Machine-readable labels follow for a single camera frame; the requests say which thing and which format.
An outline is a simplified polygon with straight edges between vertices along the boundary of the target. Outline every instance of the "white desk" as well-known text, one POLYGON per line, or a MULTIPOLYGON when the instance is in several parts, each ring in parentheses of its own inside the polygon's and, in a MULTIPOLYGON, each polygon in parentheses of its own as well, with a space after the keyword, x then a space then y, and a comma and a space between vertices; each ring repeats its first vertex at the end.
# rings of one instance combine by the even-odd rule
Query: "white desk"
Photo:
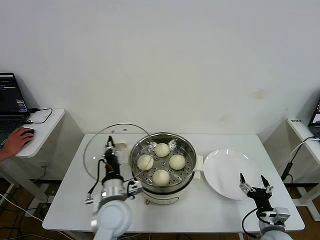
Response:
MULTIPOLYGON (((49 113, 49 110, 38 111, 32 113, 29 119, 33 122, 41 122, 48 116, 49 113)), ((54 108, 51 116, 47 119, 46 122, 41 124, 24 125, 23 127, 25 128, 34 129, 35 135, 33 140, 30 143, 26 144, 14 157, 32 158, 33 156, 35 156, 43 146, 51 132, 55 129, 64 114, 65 111, 63 109, 54 108)), ((30 208, 36 208, 39 203, 45 203, 47 201, 47 195, 45 194, 45 191, 48 187, 48 184, 43 184, 40 188, 37 187, 29 180, 29 176, 23 171, 23 169, 21 169, 19 165, 17 165, 14 161, 7 159, 1 162, 0 174, 3 175, 3 177, 11 183, 8 191, 12 190, 14 186, 19 187, 21 185, 35 196, 33 202, 30 205, 30 208)), ((48 202, 50 203, 52 200, 53 196, 49 198, 48 202)))
MULTIPOLYGON (((301 141, 305 140, 308 137, 312 137, 314 134, 309 130, 310 118, 307 117, 289 117, 287 122, 290 127, 296 133, 296 135, 300 138, 301 141)), ((320 144, 318 141, 309 141, 304 144, 306 149, 309 150, 311 155, 320 164, 320 144)), ((302 197, 293 199, 294 204, 297 207, 307 207, 313 220, 320 221, 320 214, 312 202, 315 198, 320 196, 320 184, 315 186, 312 190, 307 191, 304 187, 297 187, 299 193, 302 197)))
MULTIPOLYGON (((180 134, 194 146, 197 155, 206 157, 210 152, 220 148, 230 148, 241 151, 253 159, 263 170, 263 175, 274 186, 270 203, 273 207, 288 208, 291 217, 286 222, 286 230, 304 229, 301 219, 292 199, 280 179, 260 139, 256 135, 212 135, 212 134, 180 134)), ((116 143, 126 142, 128 150, 123 151, 119 161, 121 175, 131 177, 128 165, 130 148, 142 138, 142 134, 113 134, 116 143)), ((92 205, 85 205, 88 190, 94 180, 87 175, 83 167, 83 152, 93 134, 87 134, 72 160, 64 176, 62 184, 56 193, 52 205, 42 226, 48 230, 90 232, 92 205)), ((90 151, 97 157, 103 154, 104 144, 108 135, 101 134, 92 141, 90 151)), ((93 196, 101 191, 99 184, 93 196)), ((193 179, 186 189, 186 197, 171 205, 145 204, 142 195, 134 200, 127 199, 133 213, 132 224, 128 230, 131 233, 240 233, 243 217, 256 207, 252 199, 243 201, 227 199, 215 192, 203 176, 193 179)), ((258 219, 250 215, 245 228, 249 232, 258 232, 258 219)))

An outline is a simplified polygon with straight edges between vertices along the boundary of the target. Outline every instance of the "table leg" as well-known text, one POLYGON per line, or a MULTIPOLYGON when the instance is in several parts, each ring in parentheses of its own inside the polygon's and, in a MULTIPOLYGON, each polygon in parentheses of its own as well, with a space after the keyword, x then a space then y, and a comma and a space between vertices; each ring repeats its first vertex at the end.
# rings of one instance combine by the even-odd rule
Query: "table leg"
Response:
POLYGON ((93 239, 93 234, 91 232, 81 232, 81 231, 63 231, 63 232, 75 240, 92 240, 93 239))
POLYGON ((245 240, 244 235, 240 232, 238 233, 239 240, 245 240))
MULTIPOLYGON (((42 184, 40 186, 40 189, 45 193, 47 191, 48 187, 49 187, 49 183, 44 183, 44 184, 42 184)), ((38 198, 35 197, 32 200, 32 202, 30 203, 29 207, 28 207, 28 209, 30 209, 30 210, 27 211, 29 214, 25 213, 24 216, 25 217, 31 217, 30 214, 31 215, 35 214, 35 212, 37 210, 35 208, 37 208, 39 206, 39 204, 45 204, 45 203, 51 204, 53 202, 54 198, 55 198, 55 196, 48 195, 47 196, 47 200, 41 201, 41 200, 39 200, 38 198)))
POLYGON ((11 175, 9 175, 5 170, 1 168, 0 165, 0 175, 7 180, 9 183, 14 184, 16 188, 20 188, 20 183, 18 183, 11 175))
POLYGON ((12 159, 7 159, 1 162, 0 168, 2 168, 7 175, 28 190, 38 200, 46 202, 47 195, 45 192, 30 181, 29 176, 12 159))
POLYGON ((312 202, 313 199, 320 196, 320 184, 315 186, 309 192, 307 192, 304 187, 297 187, 297 190, 300 193, 301 197, 292 199, 294 205, 296 207, 307 207, 313 220, 320 221, 320 214, 315 204, 312 202))
MULTIPOLYGON (((5 196, 7 199, 11 199, 10 196, 7 195, 7 194, 10 194, 14 188, 15 188, 15 185, 14 185, 14 184, 11 184, 11 185, 8 187, 8 189, 5 191, 6 194, 3 194, 3 193, 1 193, 1 194, 2 194, 3 196, 5 196)), ((7 200, 5 200, 4 197, 1 197, 1 199, 0 199, 0 206, 2 206, 2 204, 3 204, 4 202, 6 202, 6 201, 7 201, 7 200)))

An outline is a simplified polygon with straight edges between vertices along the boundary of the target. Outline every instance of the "floor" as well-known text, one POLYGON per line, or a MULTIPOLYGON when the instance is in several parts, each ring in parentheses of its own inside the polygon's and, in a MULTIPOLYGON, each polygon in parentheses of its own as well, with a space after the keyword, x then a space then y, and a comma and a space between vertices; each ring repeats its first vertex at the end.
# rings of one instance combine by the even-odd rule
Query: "floor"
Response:
MULTIPOLYGON (((9 184, 7 182, 0 181, 0 193, 3 191, 6 191, 6 189, 9 187, 9 184)), ((47 194, 54 195, 59 188, 59 184, 57 183, 51 183, 50 187, 47 190, 47 194)), ((17 201, 18 205, 24 209, 28 207, 32 200, 32 195, 27 192, 23 187, 20 187, 18 189, 15 189, 12 193, 12 196, 17 201)), ((298 198, 300 197, 298 191, 293 188, 291 192, 292 198, 298 198)), ((316 198, 314 200, 314 203, 317 207, 317 209, 320 211, 320 197, 316 198)), ((24 216, 22 212, 15 211, 17 208, 12 206, 11 204, 4 204, 2 207, 13 210, 8 211, 0 207, 0 240, 6 240, 8 239, 8 236, 10 234, 10 229, 6 229, 6 227, 12 228, 18 227, 19 221, 21 220, 21 217, 24 216)), ((46 214, 46 211, 48 211, 48 208, 44 208, 41 212, 40 209, 36 210, 35 216, 43 219, 42 215, 46 214)), ((300 215, 302 216, 302 219, 305 223, 305 229, 303 231, 297 231, 297 232, 288 232, 288 234, 294 239, 294 240, 320 240, 320 222, 313 221, 311 215, 309 214, 306 207, 298 207, 298 211, 300 215)), ((67 240, 65 236, 61 235, 60 233, 56 231, 48 231, 42 228, 42 223, 34 218, 31 217, 23 217, 19 226, 22 235, 29 235, 29 234, 35 234, 39 236, 43 236, 47 239, 52 240, 67 240)), ((14 229, 11 233, 11 238, 17 237, 17 230, 14 229)), ((25 236, 23 239, 29 240, 29 239, 45 239, 40 238, 34 235, 31 236, 25 236)), ((132 240, 149 240, 149 234, 143 233, 136 237, 132 237, 132 240)), ((239 240, 238 234, 151 234, 150 236, 151 240, 239 240)))

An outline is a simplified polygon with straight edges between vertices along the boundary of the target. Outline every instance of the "white wall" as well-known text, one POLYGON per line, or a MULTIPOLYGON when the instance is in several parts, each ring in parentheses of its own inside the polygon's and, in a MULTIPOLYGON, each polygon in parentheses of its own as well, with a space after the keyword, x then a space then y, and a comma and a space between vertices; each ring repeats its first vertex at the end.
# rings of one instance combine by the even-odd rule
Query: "white wall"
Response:
POLYGON ((7 0, 0 35, 0 71, 84 133, 258 133, 279 167, 319 97, 319 1, 7 0))

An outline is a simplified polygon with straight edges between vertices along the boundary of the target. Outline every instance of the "electric steamer pot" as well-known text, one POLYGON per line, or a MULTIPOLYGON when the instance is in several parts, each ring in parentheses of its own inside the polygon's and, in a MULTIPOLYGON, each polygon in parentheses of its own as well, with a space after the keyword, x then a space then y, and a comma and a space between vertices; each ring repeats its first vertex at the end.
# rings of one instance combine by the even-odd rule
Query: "electric steamer pot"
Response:
POLYGON ((141 181, 145 198, 156 204, 171 204, 181 197, 180 193, 193 179, 197 155, 194 147, 185 138, 173 133, 158 132, 142 138, 133 146, 129 164, 132 175, 141 181), (170 152, 165 157, 159 157, 155 154, 155 147, 160 143, 169 146, 170 152), (170 157, 177 154, 185 158, 185 166, 181 170, 174 170, 169 165, 170 157), (138 158, 143 155, 150 155, 154 160, 152 168, 147 171, 142 171, 137 166, 138 158), (160 169, 169 173, 168 186, 156 186, 152 182, 153 174, 160 169))

